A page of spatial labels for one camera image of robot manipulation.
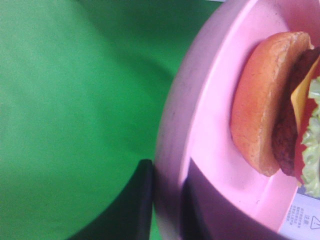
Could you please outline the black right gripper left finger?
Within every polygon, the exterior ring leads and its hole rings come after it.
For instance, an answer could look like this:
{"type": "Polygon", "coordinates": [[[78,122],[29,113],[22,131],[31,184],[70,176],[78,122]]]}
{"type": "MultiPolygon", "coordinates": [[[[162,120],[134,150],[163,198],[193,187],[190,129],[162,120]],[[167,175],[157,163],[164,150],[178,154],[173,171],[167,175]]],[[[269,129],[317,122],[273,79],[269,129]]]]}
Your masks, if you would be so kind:
{"type": "Polygon", "coordinates": [[[70,240],[148,240],[152,223],[153,163],[139,161],[115,200],[70,240]]]}

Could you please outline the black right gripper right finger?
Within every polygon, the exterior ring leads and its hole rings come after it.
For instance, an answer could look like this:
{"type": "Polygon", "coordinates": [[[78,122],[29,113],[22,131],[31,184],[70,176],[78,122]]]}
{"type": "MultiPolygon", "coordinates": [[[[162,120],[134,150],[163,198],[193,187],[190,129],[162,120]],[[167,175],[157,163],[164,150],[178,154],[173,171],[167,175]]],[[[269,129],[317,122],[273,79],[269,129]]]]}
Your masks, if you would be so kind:
{"type": "Polygon", "coordinates": [[[197,164],[189,160],[183,185],[184,240],[282,240],[279,230],[297,182],[278,172],[257,173],[241,159],[197,164]]]}

